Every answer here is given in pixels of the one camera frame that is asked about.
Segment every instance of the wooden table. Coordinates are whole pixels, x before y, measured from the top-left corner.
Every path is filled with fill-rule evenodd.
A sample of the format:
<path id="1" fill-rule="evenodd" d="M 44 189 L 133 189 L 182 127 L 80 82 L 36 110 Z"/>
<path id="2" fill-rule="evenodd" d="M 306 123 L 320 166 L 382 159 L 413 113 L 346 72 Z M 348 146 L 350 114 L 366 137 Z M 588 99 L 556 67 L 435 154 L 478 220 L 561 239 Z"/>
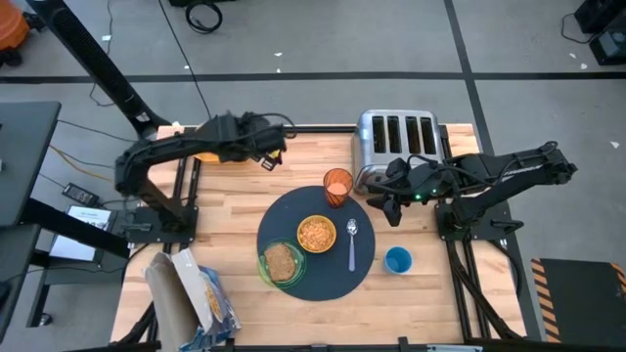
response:
<path id="1" fill-rule="evenodd" d="M 161 128 L 159 137 L 172 135 L 176 128 Z M 451 124 L 448 131 L 454 155 L 477 153 L 470 124 Z M 462 342 L 448 256 L 436 233 L 432 204 L 403 208 L 401 225 L 392 228 L 381 211 L 353 195 L 372 220 L 376 254 L 363 283 L 340 299 L 304 301 L 261 281 L 256 269 L 256 232 L 263 214 L 290 190 L 322 185 L 327 170 L 350 170 L 350 135 L 300 134 L 288 141 L 284 162 L 272 172 L 252 161 L 201 169 L 200 218 L 191 250 L 200 265 L 221 275 L 243 323 L 235 343 L 395 344 L 398 336 L 407 336 L 409 343 Z M 173 190 L 176 166 L 177 161 L 171 161 L 150 171 L 150 179 L 167 195 Z M 385 252 L 394 245 L 403 245 L 413 254 L 408 275 L 388 275 L 382 268 Z M 153 244 L 129 264 L 112 340 L 126 335 L 152 301 L 142 270 L 161 249 L 161 244 Z M 485 296 L 510 327 L 524 335 L 508 259 L 487 242 L 475 242 L 473 250 Z M 466 298 L 471 303 L 467 292 Z M 474 336 L 478 336 L 473 304 L 468 307 Z"/>

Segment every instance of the yellow and black tape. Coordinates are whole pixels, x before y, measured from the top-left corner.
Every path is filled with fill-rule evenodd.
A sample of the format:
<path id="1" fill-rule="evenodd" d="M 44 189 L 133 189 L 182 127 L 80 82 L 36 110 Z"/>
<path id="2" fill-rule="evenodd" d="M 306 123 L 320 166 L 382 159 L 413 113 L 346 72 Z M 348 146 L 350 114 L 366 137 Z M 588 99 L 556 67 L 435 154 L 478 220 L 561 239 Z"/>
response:
<path id="1" fill-rule="evenodd" d="M 626 294 L 626 275 L 624 275 L 624 269 L 615 263 L 610 263 L 610 265 L 617 272 L 617 279 L 619 280 L 622 286 L 622 293 Z"/>
<path id="2" fill-rule="evenodd" d="M 539 295 L 539 306 L 541 307 L 546 337 L 548 338 L 548 342 L 560 342 L 555 305 L 552 302 L 550 290 L 548 289 L 546 270 L 539 259 L 531 259 L 530 265 L 535 280 L 535 287 L 537 287 L 537 294 Z"/>

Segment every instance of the green plate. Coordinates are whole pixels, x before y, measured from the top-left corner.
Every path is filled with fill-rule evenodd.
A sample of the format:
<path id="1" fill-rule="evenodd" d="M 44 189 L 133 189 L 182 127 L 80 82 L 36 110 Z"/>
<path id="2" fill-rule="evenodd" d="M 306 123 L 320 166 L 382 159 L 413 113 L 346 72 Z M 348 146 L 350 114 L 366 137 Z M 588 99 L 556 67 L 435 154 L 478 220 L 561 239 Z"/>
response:
<path id="1" fill-rule="evenodd" d="M 273 282 L 270 279 L 270 270 L 267 265 L 267 261 L 265 260 L 265 251 L 276 244 L 286 245 L 287 248 L 290 249 L 291 256 L 293 257 L 293 261 L 295 262 L 295 272 L 293 273 L 293 276 L 291 277 L 291 279 L 283 282 Z M 306 272 L 306 255 L 304 255 L 302 250 L 297 246 L 297 244 L 295 244 L 295 242 L 287 239 L 275 239 L 269 242 L 265 246 L 265 248 L 260 251 L 258 255 L 257 267 L 258 273 L 261 276 L 261 279 L 265 282 L 265 284 L 278 288 L 287 288 L 297 284 L 304 276 L 304 273 Z"/>

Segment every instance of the bowl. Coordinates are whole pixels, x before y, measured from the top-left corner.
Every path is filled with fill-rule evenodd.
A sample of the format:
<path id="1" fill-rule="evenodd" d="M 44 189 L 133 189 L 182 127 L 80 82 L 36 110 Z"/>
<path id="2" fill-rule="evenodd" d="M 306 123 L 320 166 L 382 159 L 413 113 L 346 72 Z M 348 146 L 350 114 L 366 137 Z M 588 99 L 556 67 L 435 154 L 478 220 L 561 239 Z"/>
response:
<path id="1" fill-rule="evenodd" d="M 313 221 L 313 220 L 322 220 L 323 222 L 327 223 L 329 225 L 329 228 L 331 229 L 331 236 L 333 237 L 333 239 L 331 240 L 331 243 L 324 249 L 322 250 L 314 250 L 311 248 L 307 248 L 306 245 L 302 242 L 302 238 L 300 237 L 300 229 L 302 229 L 302 226 L 304 226 L 305 224 Z M 300 243 L 300 245 L 302 246 L 302 248 L 304 248 L 304 250 L 309 251 L 311 253 L 323 253 L 327 250 L 329 250 L 333 244 L 335 244 L 335 240 L 336 240 L 336 228 L 335 228 L 335 224 L 333 224 L 333 221 L 331 221 L 329 218 L 327 218 L 326 216 L 322 216 L 322 215 L 311 215 L 309 217 L 307 217 L 306 219 L 302 220 L 302 222 L 300 222 L 300 225 L 297 226 L 297 242 Z"/>
<path id="2" fill-rule="evenodd" d="M 293 261 L 295 262 L 295 272 L 291 279 L 287 281 L 274 282 L 270 278 L 270 269 L 267 265 L 267 260 L 265 259 L 265 251 L 271 248 L 276 244 L 284 244 L 291 251 L 291 257 L 293 257 Z M 302 252 L 297 244 L 287 239 L 276 239 L 269 242 L 263 250 L 258 254 L 258 263 L 257 263 L 258 273 L 261 276 L 261 279 L 265 282 L 265 284 L 269 286 L 275 286 L 278 288 L 288 288 L 297 284 L 304 273 L 306 272 L 306 256 Z"/>

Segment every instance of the round placemat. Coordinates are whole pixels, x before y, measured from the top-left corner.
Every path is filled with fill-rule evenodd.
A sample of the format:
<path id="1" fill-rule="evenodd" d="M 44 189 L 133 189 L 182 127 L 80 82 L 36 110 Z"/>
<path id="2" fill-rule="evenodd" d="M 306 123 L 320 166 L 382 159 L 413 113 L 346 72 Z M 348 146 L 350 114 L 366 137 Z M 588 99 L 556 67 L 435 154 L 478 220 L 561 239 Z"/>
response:
<path id="1" fill-rule="evenodd" d="M 324 253 L 306 253 L 306 272 L 297 285 L 281 288 L 297 298 L 321 301 L 340 298 L 356 288 L 370 271 L 374 261 L 374 229 L 365 210 L 348 197 L 343 207 L 330 208 L 324 188 L 309 186 L 293 190 L 278 198 L 263 216 L 256 238 L 256 251 L 263 250 L 274 239 L 297 243 L 297 226 L 310 215 L 323 215 L 336 227 L 335 244 Z M 355 219 L 358 233 L 354 236 L 355 270 L 348 270 L 350 235 L 345 230 L 348 220 Z"/>

